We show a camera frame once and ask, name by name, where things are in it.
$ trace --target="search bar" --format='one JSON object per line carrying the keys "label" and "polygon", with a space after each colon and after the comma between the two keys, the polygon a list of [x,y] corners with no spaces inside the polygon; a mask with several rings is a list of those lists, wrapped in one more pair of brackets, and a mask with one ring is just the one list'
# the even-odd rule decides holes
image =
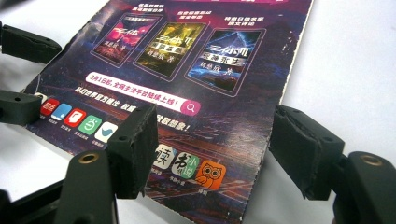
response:
{"label": "search bar", "polygon": [[116,77],[91,72],[85,77],[85,80],[91,84],[160,105],[189,116],[195,116],[201,109],[199,102],[139,86]]}

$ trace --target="white surface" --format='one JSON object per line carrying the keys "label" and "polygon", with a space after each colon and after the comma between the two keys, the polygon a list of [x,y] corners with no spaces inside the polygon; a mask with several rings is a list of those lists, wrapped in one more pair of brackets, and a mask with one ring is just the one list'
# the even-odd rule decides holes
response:
{"label": "white surface", "polygon": [[[31,0],[0,12],[4,24],[62,46],[105,0]],[[305,112],[346,142],[396,164],[396,1],[314,3],[283,105]],[[20,91],[43,65],[0,55],[0,89]],[[0,125],[0,189],[12,200],[64,178],[70,156],[21,127]],[[332,223],[332,201],[310,202],[270,152],[245,223]],[[149,198],[118,201],[120,223],[189,223]]]}

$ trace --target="orange owl icon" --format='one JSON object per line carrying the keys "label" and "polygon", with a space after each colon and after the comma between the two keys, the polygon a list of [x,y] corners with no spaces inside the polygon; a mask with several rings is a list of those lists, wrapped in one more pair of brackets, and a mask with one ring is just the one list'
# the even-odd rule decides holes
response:
{"label": "orange owl icon", "polygon": [[225,166],[213,161],[204,161],[199,168],[195,181],[206,188],[218,189],[225,172]]}

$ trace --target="blue app icon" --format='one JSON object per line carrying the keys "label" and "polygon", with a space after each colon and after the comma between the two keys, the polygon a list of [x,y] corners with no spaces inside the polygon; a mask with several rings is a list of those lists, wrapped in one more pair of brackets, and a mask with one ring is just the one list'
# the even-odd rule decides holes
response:
{"label": "blue app icon", "polygon": [[52,113],[51,117],[56,120],[62,120],[66,117],[66,115],[70,112],[70,110],[72,110],[71,105],[61,104]]}

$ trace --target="flyer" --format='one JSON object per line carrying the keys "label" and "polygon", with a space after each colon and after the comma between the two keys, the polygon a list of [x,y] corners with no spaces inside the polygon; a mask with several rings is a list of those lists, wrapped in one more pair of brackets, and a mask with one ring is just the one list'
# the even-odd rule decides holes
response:
{"label": "flyer", "polygon": [[312,0],[111,0],[26,87],[26,128],[76,155],[157,105],[146,195],[195,223],[241,223]]}

